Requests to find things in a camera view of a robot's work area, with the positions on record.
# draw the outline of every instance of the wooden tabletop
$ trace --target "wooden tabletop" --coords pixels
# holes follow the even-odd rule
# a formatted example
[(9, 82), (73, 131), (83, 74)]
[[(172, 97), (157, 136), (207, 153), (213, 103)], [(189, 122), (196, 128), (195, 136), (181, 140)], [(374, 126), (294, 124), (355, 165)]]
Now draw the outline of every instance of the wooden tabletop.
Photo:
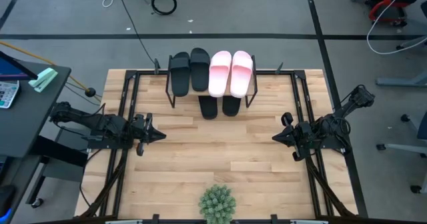
[[(125, 71), (108, 72), (102, 100), (106, 113), (118, 112)], [(306, 70), (306, 75), (315, 118), (332, 112), (322, 70)], [(195, 95), (177, 98), (175, 109), (171, 108), (165, 75), (141, 77), (135, 114), (153, 113), (155, 128), (167, 138), (147, 146), (143, 157), (136, 154), (137, 142), (129, 150), (120, 219), (151, 219), (155, 213), (160, 219), (203, 219), (197, 204), (214, 183), (232, 188), (237, 203), (234, 219), (269, 219), (271, 214), (279, 219), (314, 218), (305, 162), (293, 160), (294, 148), (272, 141), (284, 128), (282, 114), (289, 111), (294, 119), (297, 116), (290, 78), (258, 75), (257, 80), (258, 94), (249, 108), (242, 101), (239, 114), (227, 117), (218, 99), (218, 117), (208, 121), (201, 116)], [(356, 213), (344, 158), (331, 150), (322, 153), (331, 188)], [(82, 189), (89, 202), (103, 188), (109, 154), (110, 150), (102, 150), (87, 164)], [(318, 186), (322, 213), (326, 213), (320, 190)], [(107, 213), (112, 210), (112, 196)], [(86, 209), (80, 196), (75, 214)]]

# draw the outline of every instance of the black desk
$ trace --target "black desk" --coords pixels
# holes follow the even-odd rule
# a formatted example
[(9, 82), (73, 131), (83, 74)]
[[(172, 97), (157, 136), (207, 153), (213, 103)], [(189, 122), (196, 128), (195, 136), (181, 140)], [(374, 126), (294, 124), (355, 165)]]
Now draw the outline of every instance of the black desk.
[(84, 166), (87, 155), (39, 136), (39, 132), (48, 118), (64, 84), (71, 72), (68, 67), (53, 67), (46, 64), (20, 61), (34, 73), (50, 67), (58, 72), (52, 82), (38, 93), (29, 86), (28, 81), (21, 81), (21, 93), (10, 109), (0, 110), (0, 155), (8, 156), (1, 186), (14, 185), (15, 196), (9, 223), (29, 185), (40, 162), (49, 158)]

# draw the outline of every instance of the slide sandal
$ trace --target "slide sandal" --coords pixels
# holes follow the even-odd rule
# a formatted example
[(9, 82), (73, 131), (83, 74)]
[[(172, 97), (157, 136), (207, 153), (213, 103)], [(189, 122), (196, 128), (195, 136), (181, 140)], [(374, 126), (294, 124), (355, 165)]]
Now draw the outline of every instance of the slide sandal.
[(233, 97), (245, 97), (248, 92), (254, 62), (251, 56), (244, 51), (237, 51), (233, 56), (232, 84), (230, 93)]
[(222, 99), (222, 112), (229, 117), (236, 116), (239, 113), (241, 100), (236, 97), (224, 96)]
[(209, 85), (209, 54), (202, 48), (191, 51), (189, 68), (191, 70), (191, 86), (194, 91), (206, 91)]
[(172, 93), (177, 97), (188, 94), (189, 87), (189, 55), (180, 52), (171, 60)]
[(209, 67), (209, 94), (212, 97), (222, 97), (226, 92), (231, 64), (232, 54), (228, 51), (220, 51), (212, 57)]
[(216, 97), (199, 96), (201, 115), (204, 119), (212, 120), (218, 114)]

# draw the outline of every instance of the green plant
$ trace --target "green plant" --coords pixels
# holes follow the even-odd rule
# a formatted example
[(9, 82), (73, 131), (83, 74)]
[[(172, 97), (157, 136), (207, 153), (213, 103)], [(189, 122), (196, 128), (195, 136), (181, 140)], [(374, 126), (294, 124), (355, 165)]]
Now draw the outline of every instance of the green plant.
[(200, 214), (203, 214), (207, 224), (230, 224), (232, 215), (236, 212), (236, 200), (230, 195), (231, 189), (227, 186), (206, 189), (200, 197)]

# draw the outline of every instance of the desk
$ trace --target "desk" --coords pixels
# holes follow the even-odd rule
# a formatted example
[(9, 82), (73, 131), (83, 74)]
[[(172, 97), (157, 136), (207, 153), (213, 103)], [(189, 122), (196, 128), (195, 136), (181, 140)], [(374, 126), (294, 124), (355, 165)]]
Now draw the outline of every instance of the desk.
[[(109, 70), (102, 100), (106, 113), (118, 112), (125, 71)], [(306, 75), (315, 118), (330, 113), (322, 70), (306, 70)], [(249, 108), (242, 102), (236, 117), (226, 117), (218, 99), (218, 117), (208, 121), (201, 116), (197, 96), (177, 98), (172, 109), (165, 94), (166, 75), (142, 75), (135, 112), (153, 113), (155, 128), (167, 138), (147, 146), (143, 157), (136, 154), (136, 142), (129, 150), (119, 219), (151, 219), (155, 213), (160, 219), (202, 219), (197, 204), (214, 183), (232, 188), (237, 203), (234, 219), (270, 219), (271, 214), (278, 214), (279, 219), (314, 218), (305, 162), (295, 162), (293, 148), (272, 141), (284, 128), (280, 117), (285, 111), (296, 119), (290, 77), (257, 78), (258, 94)], [(124, 117), (130, 98), (127, 95)], [(308, 119), (305, 107), (303, 112)], [(357, 213), (344, 157), (331, 150), (322, 153), (331, 188)], [(89, 201), (105, 183), (109, 154), (110, 150), (102, 150), (85, 168), (82, 188)], [(320, 190), (322, 213), (326, 213)], [(114, 188), (107, 214), (113, 206), (112, 193)], [(80, 197), (75, 214), (86, 209)]]
[[(71, 72), (68, 67), (52, 67), (24, 61), (20, 61), (20, 64), (34, 73), (40, 73), (50, 67), (56, 70), (58, 75), (42, 93), (34, 91), (28, 81), (21, 81), (21, 93), (12, 107), (0, 110), (0, 155), (10, 157), (8, 160), (10, 163), (1, 180), (1, 186), (12, 184), (16, 187), (11, 217), (16, 212), (38, 164), (44, 159), (42, 150), (40, 148), (36, 150), (34, 147), (38, 143), (40, 144), (40, 141), (46, 141), (43, 144), (49, 146), (55, 143), (48, 139), (44, 140), (39, 136), (39, 132)], [(79, 156), (85, 158), (85, 155), (80, 152)]]

